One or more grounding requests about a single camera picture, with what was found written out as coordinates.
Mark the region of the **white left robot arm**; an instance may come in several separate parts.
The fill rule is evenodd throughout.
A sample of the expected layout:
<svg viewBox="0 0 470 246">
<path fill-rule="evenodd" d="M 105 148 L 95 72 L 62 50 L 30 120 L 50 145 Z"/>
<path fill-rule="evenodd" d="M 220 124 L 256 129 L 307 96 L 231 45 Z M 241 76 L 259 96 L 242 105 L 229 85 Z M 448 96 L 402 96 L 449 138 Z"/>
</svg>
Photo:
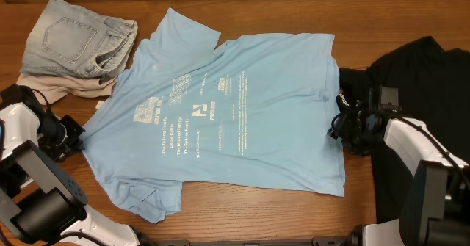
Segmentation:
<svg viewBox="0 0 470 246">
<path fill-rule="evenodd" d="M 84 129 L 41 105 L 39 94 L 17 84 L 1 91 L 1 223 L 27 244 L 141 245 L 131 226 L 93 209 L 60 167 L 82 150 Z"/>
</svg>

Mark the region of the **light blue printed t-shirt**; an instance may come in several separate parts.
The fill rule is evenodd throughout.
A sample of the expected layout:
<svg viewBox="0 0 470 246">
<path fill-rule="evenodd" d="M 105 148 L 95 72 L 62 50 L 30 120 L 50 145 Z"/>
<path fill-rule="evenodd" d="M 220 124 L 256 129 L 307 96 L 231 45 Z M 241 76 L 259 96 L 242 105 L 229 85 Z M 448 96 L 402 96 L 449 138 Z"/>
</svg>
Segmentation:
<svg viewBox="0 0 470 246">
<path fill-rule="evenodd" d="M 175 10 L 85 125 L 84 157 L 119 208 L 151 223 L 185 182 L 344 195 L 334 36 L 220 33 Z"/>
</svg>

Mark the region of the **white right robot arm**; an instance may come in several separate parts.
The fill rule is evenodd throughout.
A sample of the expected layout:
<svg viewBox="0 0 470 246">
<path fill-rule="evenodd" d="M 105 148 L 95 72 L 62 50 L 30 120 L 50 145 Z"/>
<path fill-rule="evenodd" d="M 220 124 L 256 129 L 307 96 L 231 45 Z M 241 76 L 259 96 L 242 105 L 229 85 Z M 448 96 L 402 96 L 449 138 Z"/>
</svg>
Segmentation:
<svg viewBox="0 0 470 246">
<path fill-rule="evenodd" d="M 424 122 L 396 104 L 351 106 L 333 118 L 328 133 L 354 154 L 380 146 L 393 151 L 412 176 L 399 217 L 358 226 L 339 245 L 469 244 L 469 164 Z"/>
</svg>

